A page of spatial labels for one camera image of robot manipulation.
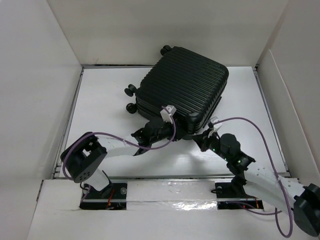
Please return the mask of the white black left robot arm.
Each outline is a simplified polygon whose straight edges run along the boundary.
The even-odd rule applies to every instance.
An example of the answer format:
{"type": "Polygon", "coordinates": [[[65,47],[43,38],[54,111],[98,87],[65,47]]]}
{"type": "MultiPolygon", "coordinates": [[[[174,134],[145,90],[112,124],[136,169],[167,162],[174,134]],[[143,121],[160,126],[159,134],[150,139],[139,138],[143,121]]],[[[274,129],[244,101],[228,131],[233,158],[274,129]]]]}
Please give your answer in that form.
{"type": "Polygon", "coordinates": [[[104,132],[86,132],[60,155],[62,172],[69,180],[84,183],[86,196],[95,194],[97,199],[107,199],[114,185],[105,170],[100,168],[105,159],[139,156],[155,150],[153,145],[157,142],[167,141],[158,146],[161,149],[186,134],[179,123],[165,122],[161,118],[148,121],[144,127],[125,138],[104,132]]]}

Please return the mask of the black hard-shell suitcase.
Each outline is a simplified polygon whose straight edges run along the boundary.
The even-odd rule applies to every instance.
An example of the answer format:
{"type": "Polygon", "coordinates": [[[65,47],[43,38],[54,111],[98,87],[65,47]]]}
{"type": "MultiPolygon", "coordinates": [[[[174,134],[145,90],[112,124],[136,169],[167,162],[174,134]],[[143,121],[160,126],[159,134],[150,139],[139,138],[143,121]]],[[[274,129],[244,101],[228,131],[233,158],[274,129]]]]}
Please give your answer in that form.
{"type": "Polygon", "coordinates": [[[165,45],[162,57],[141,80],[124,92],[135,97],[126,105],[130,114],[151,120],[163,106],[176,108],[177,135],[191,140],[208,123],[227,85],[229,70],[223,64],[183,47],[165,45]]]}

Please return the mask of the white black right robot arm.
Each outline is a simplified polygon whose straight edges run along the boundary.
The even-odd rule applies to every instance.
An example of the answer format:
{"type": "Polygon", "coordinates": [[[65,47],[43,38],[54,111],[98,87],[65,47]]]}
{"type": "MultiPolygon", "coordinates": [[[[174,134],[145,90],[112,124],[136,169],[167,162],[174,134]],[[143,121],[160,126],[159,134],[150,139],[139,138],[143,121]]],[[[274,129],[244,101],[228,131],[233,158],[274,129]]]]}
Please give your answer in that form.
{"type": "Polygon", "coordinates": [[[236,136],[205,131],[192,138],[200,150],[213,151],[226,161],[226,167],[234,175],[231,191],[237,197],[256,197],[290,215],[295,224],[307,235],[320,235],[320,188],[310,183],[276,176],[259,165],[254,158],[241,150],[236,136]]]}

